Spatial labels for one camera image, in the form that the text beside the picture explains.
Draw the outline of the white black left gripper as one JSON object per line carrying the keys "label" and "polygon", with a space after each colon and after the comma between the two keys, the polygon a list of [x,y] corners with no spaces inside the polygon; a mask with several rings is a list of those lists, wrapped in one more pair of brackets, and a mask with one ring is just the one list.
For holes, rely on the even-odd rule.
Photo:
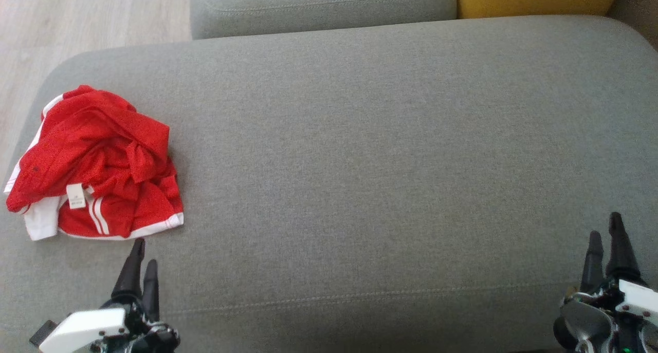
{"label": "white black left gripper", "polygon": [[159,321],[158,266],[151,259],[143,278],[145,240],[137,238],[111,293],[99,309],[77,311],[61,323],[51,320],[39,329],[40,352],[174,352],[178,330]]}

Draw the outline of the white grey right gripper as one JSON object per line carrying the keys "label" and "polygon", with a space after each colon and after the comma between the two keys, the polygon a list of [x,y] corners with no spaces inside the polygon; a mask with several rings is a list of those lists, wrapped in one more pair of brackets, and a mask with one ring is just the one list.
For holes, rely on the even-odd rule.
{"label": "white grey right gripper", "polygon": [[656,352],[657,294],[640,285],[643,278],[618,212],[610,215],[609,234],[606,276],[611,279],[602,283],[604,248],[601,234],[592,231],[580,291],[565,297],[553,336],[567,352]]}

